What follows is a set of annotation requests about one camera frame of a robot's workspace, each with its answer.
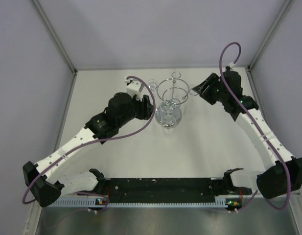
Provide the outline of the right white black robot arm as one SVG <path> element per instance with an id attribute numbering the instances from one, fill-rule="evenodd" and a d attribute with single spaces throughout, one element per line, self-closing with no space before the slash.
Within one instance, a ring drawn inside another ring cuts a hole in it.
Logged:
<path id="1" fill-rule="evenodd" d="M 260 155 L 264 169 L 253 166 L 250 170 L 236 168 L 228 170 L 229 178 L 222 183 L 229 194 L 240 187 L 259 190 L 264 198 L 272 199 L 302 186 L 302 158 L 296 158 L 278 140 L 265 122 L 258 104 L 243 94 L 241 76 L 227 70 L 223 77 L 212 73 L 193 91 L 206 102 L 214 105 L 220 102 L 234 122 L 246 133 Z"/>

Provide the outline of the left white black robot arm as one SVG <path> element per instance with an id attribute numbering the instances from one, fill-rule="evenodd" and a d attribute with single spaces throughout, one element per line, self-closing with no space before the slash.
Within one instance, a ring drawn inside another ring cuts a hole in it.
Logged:
<path id="1" fill-rule="evenodd" d="M 106 193 L 106 178 L 95 168 L 72 176 L 65 175 L 94 145 L 126 139 L 142 132 L 155 115 L 154 95 L 117 93 L 103 112 L 93 116 L 66 144 L 49 156 L 23 165 L 26 185 L 22 203 L 38 202 L 47 207 L 60 196 L 89 191 Z"/>

